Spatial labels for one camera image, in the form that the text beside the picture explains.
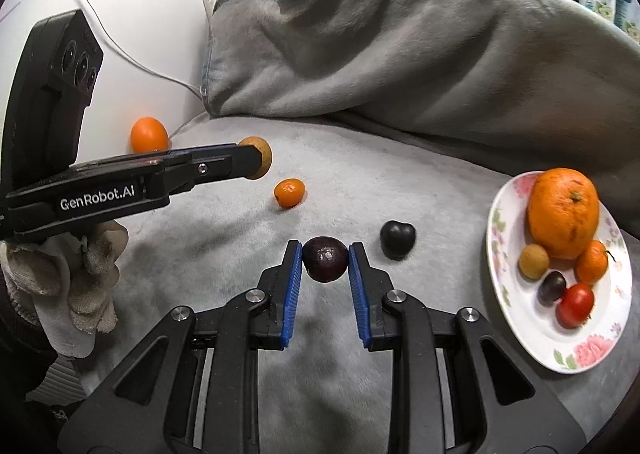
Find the gloved left hand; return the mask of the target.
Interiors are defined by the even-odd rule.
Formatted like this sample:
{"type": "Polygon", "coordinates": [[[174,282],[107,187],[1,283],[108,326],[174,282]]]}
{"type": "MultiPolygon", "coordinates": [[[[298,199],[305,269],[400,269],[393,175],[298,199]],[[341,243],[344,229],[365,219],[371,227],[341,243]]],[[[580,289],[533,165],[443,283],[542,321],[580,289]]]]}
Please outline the gloved left hand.
{"type": "Polygon", "coordinates": [[[66,232],[41,245],[3,242],[1,272],[10,308],[42,330],[56,353],[89,356],[96,334],[110,333],[117,324],[112,289],[128,240],[124,226],[108,221],[84,237],[66,232]]]}

